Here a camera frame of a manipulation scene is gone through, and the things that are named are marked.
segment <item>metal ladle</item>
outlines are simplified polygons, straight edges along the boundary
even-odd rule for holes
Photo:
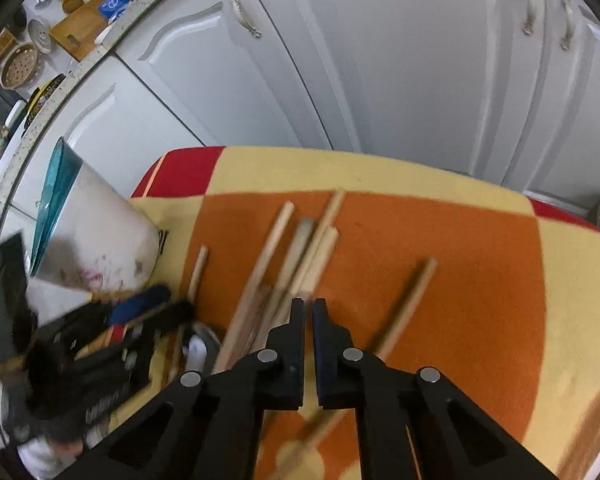
[[[45,9],[49,5],[51,5],[52,0],[35,0],[36,1],[36,9]]]

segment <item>metal handle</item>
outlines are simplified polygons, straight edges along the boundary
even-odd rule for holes
[[[536,0],[526,0],[526,20],[522,24],[522,32],[526,36],[531,36],[534,33],[534,25],[536,24]]]
[[[560,0],[560,5],[564,9],[567,17],[567,28],[564,31],[564,36],[560,38],[560,46],[563,50],[571,48],[571,40],[576,34],[576,27],[573,23],[573,9],[571,9],[571,0]]]
[[[240,0],[229,0],[229,3],[231,3],[232,7],[234,8],[234,14],[238,19],[238,22],[244,28],[246,28],[256,40],[259,40],[262,34],[259,30],[253,27],[251,23],[249,23],[249,20],[247,20],[247,17],[244,15],[244,11],[242,10],[242,4],[240,3]]]

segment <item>tablecloth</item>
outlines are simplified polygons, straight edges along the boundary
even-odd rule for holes
[[[131,199],[161,231],[152,282],[184,295],[207,245],[197,316],[227,327],[280,206],[291,200],[296,209],[267,270],[271,284],[295,223],[320,218],[338,188],[347,191],[334,223],[340,237],[316,291],[334,321],[364,347],[416,266],[435,257],[436,275],[387,364],[439,368],[561,480],[582,478],[600,449],[600,232],[586,222],[499,186],[388,158],[175,150],[149,168]],[[152,366],[160,378],[161,364]],[[308,375],[312,368],[308,354]],[[163,383],[124,406],[117,423]],[[276,416],[257,479],[293,452],[317,410],[309,388],[299,412]],[[352,413],[291,477],[360,477]]]

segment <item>wooden cutting board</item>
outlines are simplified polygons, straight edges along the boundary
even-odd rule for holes
[[[78,61],[82,61],[96,47],[93,41],[107,27],[107,20],[98,12],[98,6],[103,1],[85,2],[49,30],[53,40]]]

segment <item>speckled countertop edge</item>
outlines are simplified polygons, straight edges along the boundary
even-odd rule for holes
[[[30,156],[38,146],[40,140],[46,133],[50,122],[60,111],[64,102],[71,97],[82,80],[96,68],[107,54],[122,40],[124,35],[131,30],[145,13],[160,0],[134,0],[126,9],[125,13],[117,20],[111,31],[106,35],[102,43],[96,47],[80,64],[67,76],[45,103],[36,118],[33,120],[22,141],[13,155],[0,182],[0,231],[2,223],[8,211],[8,206],[13,198],[15,189],[20,181],[22,173],[27,167]]]

